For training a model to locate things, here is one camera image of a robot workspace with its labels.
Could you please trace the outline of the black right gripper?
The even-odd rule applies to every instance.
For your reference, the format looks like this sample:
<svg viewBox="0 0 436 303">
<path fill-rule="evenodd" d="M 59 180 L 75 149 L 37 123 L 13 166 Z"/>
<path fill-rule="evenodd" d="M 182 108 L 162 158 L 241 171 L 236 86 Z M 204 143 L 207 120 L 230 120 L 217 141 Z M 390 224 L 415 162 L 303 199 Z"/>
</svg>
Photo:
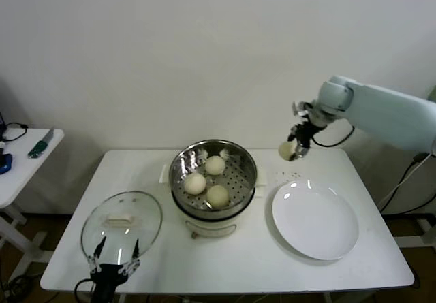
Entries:
<svg viewBox="0 0 436 303">
<path fill-rule="evenodd" d="M 309 152 L 312 137 L 323 130 L 323 127 L 318 127 L 310 121 L 292 126 L 287 137 L 287 141 L 290 142 L 289 161 L 303 158 Z"/>
</svg>

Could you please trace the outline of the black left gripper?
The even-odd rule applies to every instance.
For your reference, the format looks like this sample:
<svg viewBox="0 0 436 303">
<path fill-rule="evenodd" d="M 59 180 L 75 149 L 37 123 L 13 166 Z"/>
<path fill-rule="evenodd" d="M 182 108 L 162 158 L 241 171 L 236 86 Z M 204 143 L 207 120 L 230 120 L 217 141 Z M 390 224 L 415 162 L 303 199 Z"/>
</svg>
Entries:
<svg viewBox="0 0 436 303">
<path fill-rule="evenodd" d="M 95 284 L 91 297 L 92 303 L 113 302 L 116 288 L 126 283 L 128 276 L 131 276 L 140 266 L 139 239 L 136 240 L 131 260 L 122 265 L 99 264 L 99 257 L 102 253 L 106 237 L 104 236 L 95 247 L 93 254 L 87 256 L 91 280 Z"/>
</svg>

